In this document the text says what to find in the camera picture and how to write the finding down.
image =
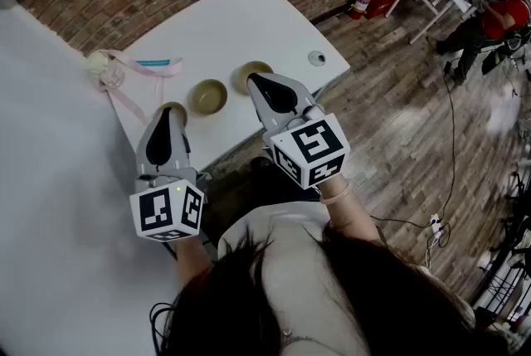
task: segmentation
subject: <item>wooden floor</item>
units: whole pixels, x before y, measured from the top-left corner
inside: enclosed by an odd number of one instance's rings
[[[457,11],[447,14],[431,34],[446,37],[460,21]],[[350,21],[340,15],[318,29],[351,65],[351,71],[321,97],[327,112],[343,126],[352,151],[343,174],[353,181],[356,194],[371,214],[426,225],[439,213],[452,180],[451,108],[442,76],[441,59],[425,37],[408,44],[408,37],[432,14],[412,0],[403,0],[389,18]],[[446,209],[451,239],[433,251],[433,273],[452,290],[469,299],[483,275],[475,267],[479,255],[501,237],[499,219],[508,206],[504,189],[512,162],[522,144],[511,130],[490,136],[490,97],[508,83],[524,83],[508,62],[502,71],[483,77],[480,60],[465,84],[454,87],[455,186]],[[245,142],[211,166],[215,178],[209,192],[212,204],[205,223],[222,231],[248,198],[248,162],[261,155],[261,136]],[[397,222],[379,222],[390,245],[424,263],[431,229]]]

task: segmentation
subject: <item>tan bowl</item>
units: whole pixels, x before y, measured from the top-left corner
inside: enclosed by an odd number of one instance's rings
[[[273,69],[262,61],[247,62],[243,66],[236,68],[232,72],[232,84],[234,85],[234,88],[243,95],[249,95],[247,77],[249,77],[251,73],[273,74]]]
[[[189,96],[190,107],[200,115],[210,115],[227,103],[227,88],[219,80],[200,81]]]
[[[186,108],[184,108],[178,102],[167,102],[166,104],[162,105],[159,110],[164,110],[165,108],[171,108],[173,110],[176,110],[177,116],[181,120],[183,128],[186,127],[188,123],[188,113],[186,112]]]

